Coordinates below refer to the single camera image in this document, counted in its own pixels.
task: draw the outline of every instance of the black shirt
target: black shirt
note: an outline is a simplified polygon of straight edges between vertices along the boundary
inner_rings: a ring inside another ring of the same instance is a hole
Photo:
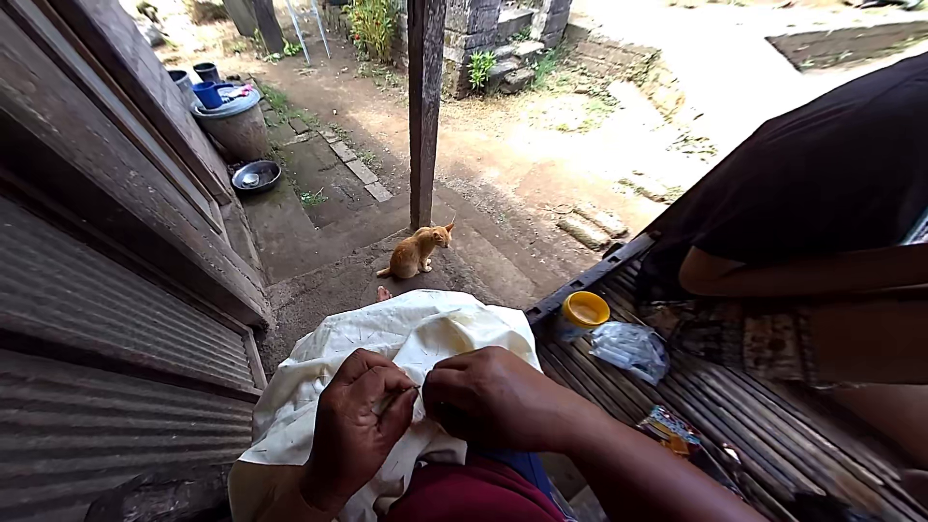
[[[642,297],[688,296],[691,246],[760,265],[900,243],[928,207],[928,53],[767,121],[693,190],[659,227]]]

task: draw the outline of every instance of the hand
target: hand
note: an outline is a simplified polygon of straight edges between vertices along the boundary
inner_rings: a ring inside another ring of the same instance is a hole
[[[499,346],[438,362],[422,399],[426,414],[448,434],[523,451],[563,452],[578,415],[599,412]]]
[[[334,517],[383,465],[412,421],[415,383],[384,356],[358,348],[319,396],[301,493]],[[376,411],[388,402],[378,415]]]

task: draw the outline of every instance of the yellow lid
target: yellow lid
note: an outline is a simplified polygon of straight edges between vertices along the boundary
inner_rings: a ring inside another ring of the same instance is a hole
[[[591,292],[574,292],[564,299],[561,313],[577,326],[592,328],[609,320],[609,305]]]

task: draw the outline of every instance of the orange cat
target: orange cat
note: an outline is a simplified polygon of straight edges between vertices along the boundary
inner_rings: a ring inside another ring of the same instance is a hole
[[[400,241],[390,256],[390,267],[377,272],[377,277],[385,278],[396,276],[400,279],[409,279],[420,272],[432,271],[432,250],[436,246],[448,248],[451,242],[451,228],[455,224],[444,227],[422,227],[416,230],[412,237]]]

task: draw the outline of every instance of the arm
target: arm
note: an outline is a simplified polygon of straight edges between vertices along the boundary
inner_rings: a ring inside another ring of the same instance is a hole
[[[415,383],[385,357],[358,348],[319,395],[316,432],[299,476],[256,520],[329,522],[383,465],[412,422]],[[393,398],[377,414],[386,399]]]
[[[691,247],[680,285],[697,295],[785,297],[863,292],[928,281],[928,243],[751,267]]]
[[[690,463],[503,348],[439,362],[422,392],[427,414],[455,437],[569,456],[612,520],[636,512],[692,522],[765,520]]]

